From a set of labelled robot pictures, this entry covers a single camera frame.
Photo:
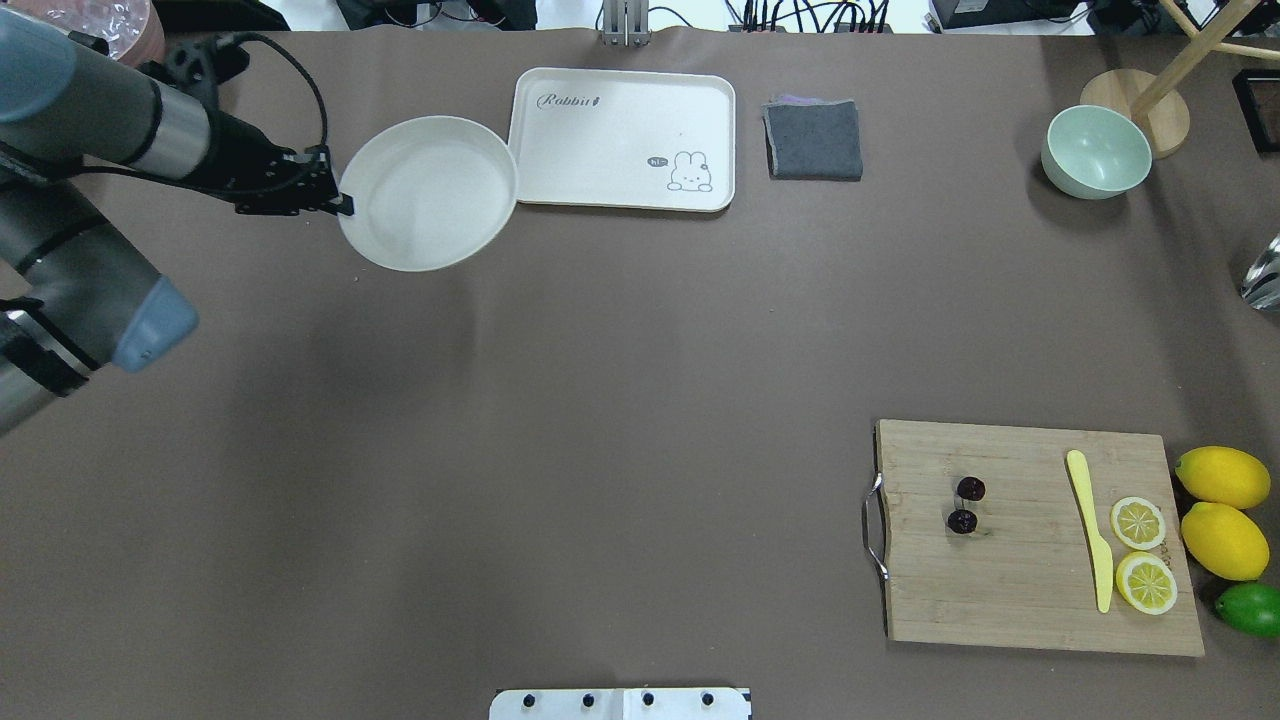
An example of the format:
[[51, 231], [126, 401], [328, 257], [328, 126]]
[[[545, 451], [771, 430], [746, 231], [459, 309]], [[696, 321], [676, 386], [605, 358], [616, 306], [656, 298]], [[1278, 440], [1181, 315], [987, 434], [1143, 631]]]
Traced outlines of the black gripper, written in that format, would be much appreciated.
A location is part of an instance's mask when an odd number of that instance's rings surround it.
[[193, 170], [180, 183], [234, 205], [239, 214], [296, 217], [301, 211], [325, 211], [352, 217], [355, 200], [337, 193], [328, 147], [326, 106], [314, 77], [273, 38], [259, 44], [278, 53], [308, 86], [320, 115], [320, 140], [301, 151], [283, 147], [257, 127], [223, 111], [219, 87], [246, 70], [251, 38], [204, 38], [182, 41], [165, 60], [172, 85], [196, 99], [209, 120], [209, 146]]

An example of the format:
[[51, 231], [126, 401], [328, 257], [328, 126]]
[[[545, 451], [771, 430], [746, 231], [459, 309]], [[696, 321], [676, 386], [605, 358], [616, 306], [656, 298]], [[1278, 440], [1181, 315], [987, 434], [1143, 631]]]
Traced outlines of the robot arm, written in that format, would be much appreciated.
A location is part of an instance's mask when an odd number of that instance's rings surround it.
[[137, 373], [188, 337], [195, 306], [73, 184], [114, 174], [229, 202], [244, 215], [355, 214], [325, 140], [301, 150], [219, 106], [255, 31], [129, 67], [106, 44], [3, 10], [3, 261], [28, 284], [3, 301], [3, 430], [83, 387]]

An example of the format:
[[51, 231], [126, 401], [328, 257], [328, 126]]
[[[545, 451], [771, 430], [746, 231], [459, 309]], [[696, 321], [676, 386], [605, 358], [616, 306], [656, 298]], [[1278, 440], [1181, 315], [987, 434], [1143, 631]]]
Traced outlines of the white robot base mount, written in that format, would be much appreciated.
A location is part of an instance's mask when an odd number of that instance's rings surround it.
[[751, 719], [750, 691], [733, 687], [508, 689], [489, 719]]

